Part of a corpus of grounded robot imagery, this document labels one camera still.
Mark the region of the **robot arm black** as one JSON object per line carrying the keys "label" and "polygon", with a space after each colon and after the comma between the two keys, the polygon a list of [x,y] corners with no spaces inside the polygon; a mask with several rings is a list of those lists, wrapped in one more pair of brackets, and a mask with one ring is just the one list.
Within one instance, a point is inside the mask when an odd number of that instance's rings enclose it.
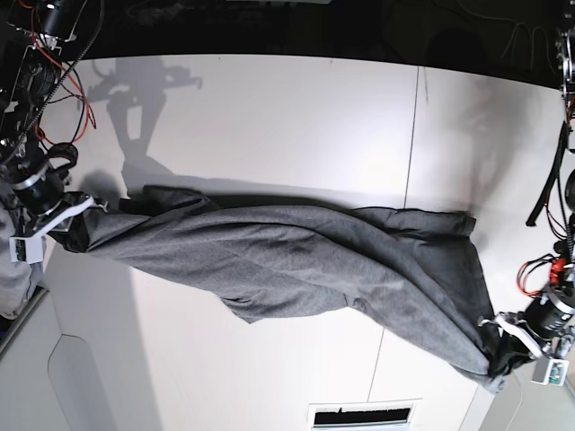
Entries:
{"label": "robot arm black", "polygon": [[[17,232],[33,238],[47,235],[60,242],[80,242],[87,231],[82,213],[96,202],[83,192],[68,192],[69,174],[76,166],[76,144],[95,117],[76,72],[98,37],[105,3],[84,47],[72,62],[61,48],[75,38],[84,1],[15,1],[7,23],[18,32],[1,56],[1,180],[12,192],[20,220]],[[47,138],[41,127],[46,108],[56,94],[72,84],[67,98],[81,113],[72,137],[62,142]]]}
{"label": "robot arm black", "polygon": [[523,312],[495,314],[488,304],[479,315],[478,329],[491,365],[522,365],[536,359],[563,359],[571,348],[572,328],[567,326],[574,315],[574,218],[565,208],[574,208],[574,177],[562,189],[560,170],[568,150],[571,120],[574,116],[574,3],[563,3],[561,30],[556,40],[559,69],[562,71],[562,99],[565,118],[558,138],[552,169],[526,226],[534,227],[541,212],[549,211],[553,189],[559,193],[563,221],[548,216],[557,238],[553,253],[526,262],[517,273],[520,292],[531,299]]}

